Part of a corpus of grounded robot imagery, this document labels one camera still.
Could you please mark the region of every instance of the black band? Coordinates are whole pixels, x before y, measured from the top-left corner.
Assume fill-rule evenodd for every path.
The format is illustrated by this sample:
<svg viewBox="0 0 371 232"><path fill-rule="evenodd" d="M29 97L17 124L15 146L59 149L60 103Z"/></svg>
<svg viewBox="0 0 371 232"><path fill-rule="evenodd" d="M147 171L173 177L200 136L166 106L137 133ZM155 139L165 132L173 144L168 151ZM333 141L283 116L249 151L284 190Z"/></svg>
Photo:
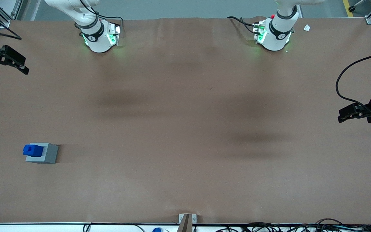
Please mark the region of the black band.
<svg viewBox="0 0 371 232"><path fill-rule="evenodd" d="M103 32L104 32L104 24L101 23L101 27L96 33L91 34L91 35L83 33L83 35L85 38L87 38L87 40L91 42L97 42L98 38L103 34Z"/></svg>
<svg viewBox="0 0 371 232"><path fill-rule="evenodd" d="M278 31L276 28L273 27L273 19L270 21L268 27L270 28L270 32L276 36L277 40L284 40L291 32L293 28L290 29L290 31L282 32Z"/></svg>
<svg viewBox="0 0 371 232"><path fill-rule="evenodd" d="M294 6L293 7L293 12L291 13L291 15L289 16L282 16L281 14L279 14L279 11L277 10L277 17L279 17L280 19L291 19L294 17L294 15L297 13L297 6Z"/></svg>
<svg viewBox="0 0 371 232"><path fill-rule="evenodd" d="M90 25L78 25L78 27L80 28L80 29L90 29L90 28L92 28L93 26L95 26L95 24L97 24L97 22L98 22L98 17L97 17L97 15L95 16L95 20L94 20L94 22L92 22L92 23L90 23Z"/></svg>

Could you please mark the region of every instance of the gray block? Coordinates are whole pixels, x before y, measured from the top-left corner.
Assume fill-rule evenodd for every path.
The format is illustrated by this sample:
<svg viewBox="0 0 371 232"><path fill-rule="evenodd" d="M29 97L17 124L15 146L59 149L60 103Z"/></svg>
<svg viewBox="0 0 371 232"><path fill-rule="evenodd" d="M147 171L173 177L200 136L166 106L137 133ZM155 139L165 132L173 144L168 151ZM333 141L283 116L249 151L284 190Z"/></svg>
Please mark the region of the gray block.
<svg viewBox="0 0 371 232"><path fill-rule="evenodd" d="M58 152L58 146L54 144L50 144L47 142L31 142L30 144L35 144L43 149L43 155L41 157L29 157L25 159L26 162L31 163L55 163L56 155Z"/></svg>

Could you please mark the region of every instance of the yellow floor marking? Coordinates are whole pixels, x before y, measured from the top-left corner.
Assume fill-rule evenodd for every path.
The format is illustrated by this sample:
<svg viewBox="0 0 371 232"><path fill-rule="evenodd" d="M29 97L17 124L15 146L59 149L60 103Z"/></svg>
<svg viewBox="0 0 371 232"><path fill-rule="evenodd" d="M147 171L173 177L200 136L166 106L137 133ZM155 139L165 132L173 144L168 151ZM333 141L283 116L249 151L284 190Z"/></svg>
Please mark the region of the yellow floor marking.
<svg viewBox="0 0 371 232"><path fill-rule="evenodd" d="M343 0L343 5L344 5L344 8L346 8L347 17L353 17L353 13L349 11L349 7L350 7L349 1Z"/></svg>

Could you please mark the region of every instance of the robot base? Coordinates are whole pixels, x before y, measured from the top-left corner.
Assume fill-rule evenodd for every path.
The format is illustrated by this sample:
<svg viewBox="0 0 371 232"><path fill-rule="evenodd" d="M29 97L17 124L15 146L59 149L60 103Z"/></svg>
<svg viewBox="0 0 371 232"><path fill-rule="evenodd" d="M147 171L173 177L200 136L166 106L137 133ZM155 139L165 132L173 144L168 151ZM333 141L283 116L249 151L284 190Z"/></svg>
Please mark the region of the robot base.
<svg viewBox="0 0 371 232"><path fill-rule="evenodd" d="M254 40L267 50L278 51L289 42L291 32L286 36L287 38L278 40L276 36L270 32L269 24L271 20L271 18L267 18L264 21L260 21L259 24L253 25L253 30L260 33L260 35L254 34Z"/></svg>
<svg viewBox="0 0 371 232"><path fill-rule="evenodd" d="M106 20L99 20L100 23L106 28L103 33L98 37L97 41L90 41L90 37L83 38L85 44L95 53L104 53L108 51L112 46L118 45L119 35L121 33L121 26L110 23Z"/></svg>

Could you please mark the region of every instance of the black cable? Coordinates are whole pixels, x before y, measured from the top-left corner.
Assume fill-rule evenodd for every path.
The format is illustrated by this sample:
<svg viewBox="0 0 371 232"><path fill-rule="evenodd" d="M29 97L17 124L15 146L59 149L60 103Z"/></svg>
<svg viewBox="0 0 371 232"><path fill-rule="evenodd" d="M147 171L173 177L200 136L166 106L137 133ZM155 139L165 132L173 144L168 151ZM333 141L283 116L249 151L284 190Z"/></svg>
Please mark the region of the black cable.
<svg viewBox="0 0 371 232"><path fill-rule="evenodd" d="M253 25L244 22L243 17L240 17L240 19L238 19L238 18L236 18L236 17L234 17L234 16L229 16L229 17L227 17L227 19L235 19L235 20L237 20L239 23L243 24L244 27L246 27L246 29L247 29L248 31L250 31L251 33L256 34L256 35L260 35L259 32L252 31L252 30L250 30L250 28L247 27L248 25L249 25L249 26L253 26Z"/></svg>
<svg viewBox="0 0 371 232"><path fill-rule="evenodd" d="M83 227L82 227L82 232L88 232L91 228L91 224L85 224Z"/></svg>
<svg viewBox="0 0 371 232"><path fill-rule="evenodd" d="M234 16L229 16L229 17L227 17L226 19L235 19L235 20L237 20L238 22L240 22L240 23L242 23L242 24L249 25L249 26L253 26L252 24L249 24L249 23L246 23L246 22L244 22L244 21L241 21L239 18L234 17Z"/></svg>
<svg viewBox="0 0 371 232"><path fill-rule="evenodd" d="M225 228L225 229L219 229L218 231L216 231L216 232L224 232L224 230L228 230L228 231L234 231L234 232L240 232L240 231L238 231L238 230L236 230L236 229L233 229L233 228Z"/></svg>
<svg viewBox="0 0 371 232"><path fill-rule="evenodd" d="M349 64L345 69L343 69L343 71L340 73L340 75L339 75L339 77L337 78L337 81L336 81L336 92L337 92L337 95L338 95L339 97L343 98L344 100L351 101L351 102L354 102L354 103L356 103L356 104L359 104L359 105L360 105L361 107L363 107L365 110L371 112L371 110L370 110L368 107L366 107L364 104L362 104L361 102L356 101L356 100L351 99L351 98L348 98L348 97L344 97L342 94L340 94L340 92L339 92L339 87L338 87L338 84L339 84L340 78L342 77L342 75L344 74L344 72L346 72L346 70L348 70L351 66L353 66L353 65L355 65L355 64L357 64L357 63L359 63L359 62L365 61L365 60L367 60L367 59L371 59L371 56L368 56L368 57L362 58L362 59L360 59L360 60L357 60L357 61L355 61L355 62Z"/></svg>
<svg viewBox="0 0 371 232"><path fill-rule="evenodd" d="M332 218L324 218L324 219L320 219L320 220L318 220L316 223L317 224L320 224L320 223L322 223L322 222L324 222L324 221L334 221L334 222L336 222L336 223L339 223L340 225L343 225L343 223L341 223L340 221L338 221L338 220L336 220L336 219L332 219Z"/></svg>
<svg viewBox="0 0 371 232"><path fill-rule="evenodd" d="M3 27L3 28L5 28L5 29L7 29L9 32L11 32L13 35L7 35L7 34L4 34L4 33L0 33L0 35L1 36L5 36L5 37L9 37L9 38L13 38L13 39L16 39L16 40L22 40L22 38L17 34L17 33L15 33L15 32L13 32L11 29L9 29L9 28L7 28L4 24L2 24L1 22L0 22L0 25Z"/></svg>
<svg viewBox="0 0 371 232"><path fill-rule="evenodd" d="M90 9L88 9L88 7L84 4L84 2L82 1L82 0L80 0L80 2L81 2L81 4L89 11L89 12L91 12L91 13L93 13L93 14L95 14L95 15L97 15L97 16L99 16L99 17L103 17L103 18L107 18L107 19L121 19L121 22L123 21L123 19L121 18L121 17L119 17L119 16L115 16L115 17L108 17L108 16L104 16L104 15L100 15L97 11L95 11L92 7L91 7L91 9L93 10L93 11L91 11Z"/></svg>
<svg viewBox="0 0 371 232"><path fill-rule="evenodd" d="M140 228L143 232L146 232L143 228L141 228L140 226L138 225L134 225L134 226L137 226L138 228Z"/></svg>

